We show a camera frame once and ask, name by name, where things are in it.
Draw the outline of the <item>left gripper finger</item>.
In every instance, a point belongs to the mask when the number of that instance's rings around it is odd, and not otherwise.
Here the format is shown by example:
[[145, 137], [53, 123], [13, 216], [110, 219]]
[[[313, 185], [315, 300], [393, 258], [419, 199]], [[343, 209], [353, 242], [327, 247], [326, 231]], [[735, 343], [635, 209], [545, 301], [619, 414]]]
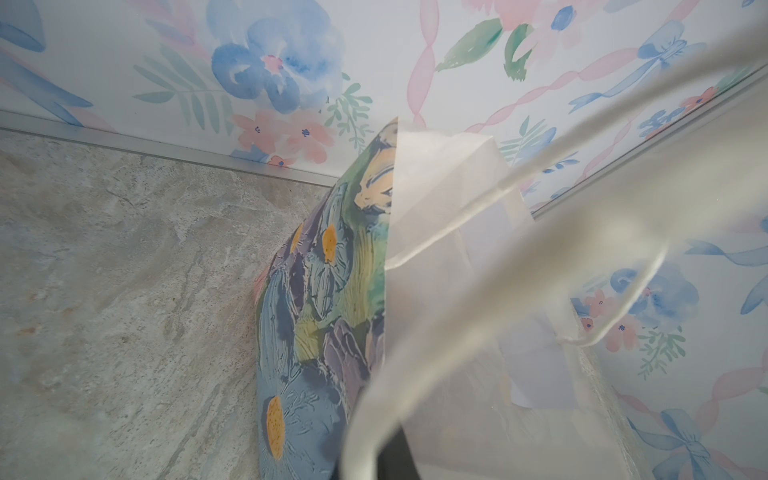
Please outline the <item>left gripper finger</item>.
[[388, 440], [378, 454], [378, 480], [420, 480], [416, 463], [402, 427]]

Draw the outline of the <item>floral paper gift bag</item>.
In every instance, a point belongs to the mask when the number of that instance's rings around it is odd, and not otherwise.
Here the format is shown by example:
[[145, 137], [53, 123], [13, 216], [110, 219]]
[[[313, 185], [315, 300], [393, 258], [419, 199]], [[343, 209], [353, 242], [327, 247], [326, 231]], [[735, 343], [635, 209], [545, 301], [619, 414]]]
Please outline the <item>floral paper gift bag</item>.
[[695, 133], [628, 167], [475, 260], [470, 236], [509, 223], [524, 179], [604, 131], [624, 113], [716, 71], [767, 58], [759, 18], [682, 63], [491, 186], [429, 204], [427, 188], [400, 196], [389, 234], [386, 324], [365, 347], [344, 318], [318, 362], [293, 346], [294, 295], [284, 268], [266, 282], [259, 312], [259, 468], [264, 479], [377, 479], [377, 458], [402, 427], [421, 479], [638, 479], [641, 471], [611, 404], [589, 376], [588, 348], [543, 325], [534, 366], [527, 331], [592, 267], [647, 259], [611, 314], [617, 322], [660, 271], [671, 242], [723, 222], [766, 189], [759, 102], [723, 130]]

